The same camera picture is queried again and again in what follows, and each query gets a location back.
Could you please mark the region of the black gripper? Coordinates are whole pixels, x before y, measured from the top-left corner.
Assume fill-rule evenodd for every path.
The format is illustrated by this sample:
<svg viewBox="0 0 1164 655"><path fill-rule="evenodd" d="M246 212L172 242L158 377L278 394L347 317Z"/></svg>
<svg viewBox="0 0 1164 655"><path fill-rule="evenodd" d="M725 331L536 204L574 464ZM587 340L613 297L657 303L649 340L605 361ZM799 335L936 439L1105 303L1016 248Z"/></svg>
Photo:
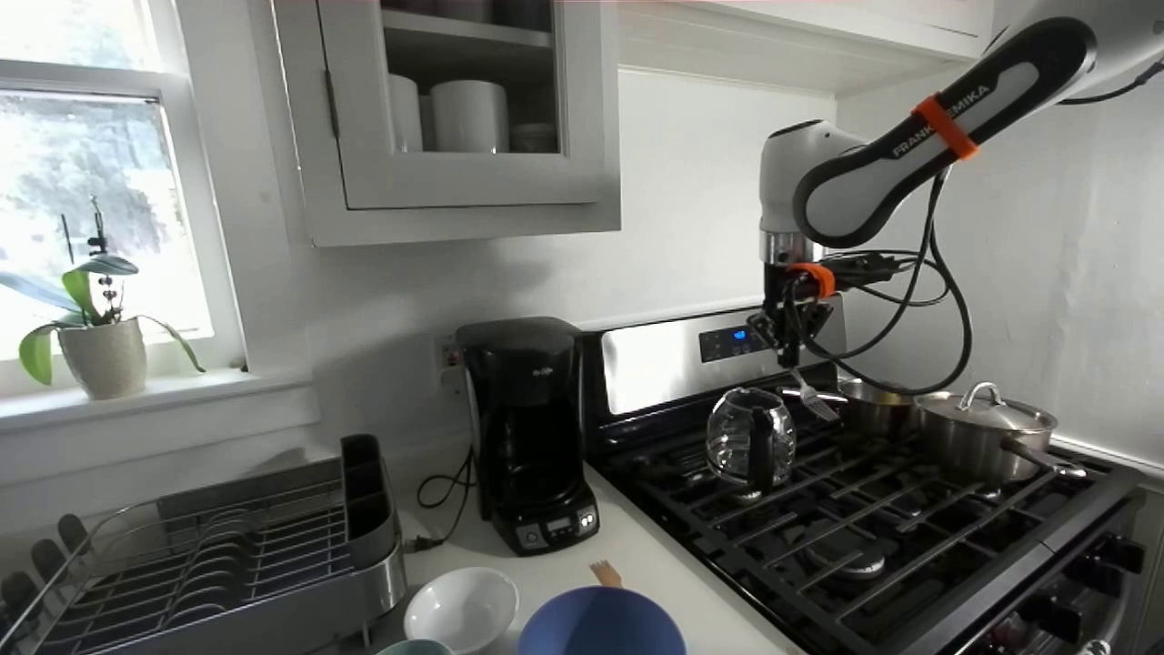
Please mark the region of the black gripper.
<svg viewBox="0 0 1164 655"><path fill-rule="evenodd" d="M745 326L780 356L787 369L799 362L810 312L836 295L836 272L821 261L781 257L765 267L765 303Z"/></svg>

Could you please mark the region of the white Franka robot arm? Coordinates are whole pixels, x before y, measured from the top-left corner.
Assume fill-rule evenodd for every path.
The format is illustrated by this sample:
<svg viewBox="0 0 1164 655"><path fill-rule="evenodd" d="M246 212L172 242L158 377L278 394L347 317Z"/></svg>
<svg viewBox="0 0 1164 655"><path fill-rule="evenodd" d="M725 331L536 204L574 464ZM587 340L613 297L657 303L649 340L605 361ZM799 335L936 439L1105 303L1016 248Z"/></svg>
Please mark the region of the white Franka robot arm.
<svg viewBox="0 0 1164 655"><path fill-rule="evenodd" d="M1054 101L1084 101L1164 54L1164 0L1038 0L984 56L882 136L821 121L769 135L759 150L765 312L787 366L799 362L810 248L860 248L894 207L992 135Z"/></svg>

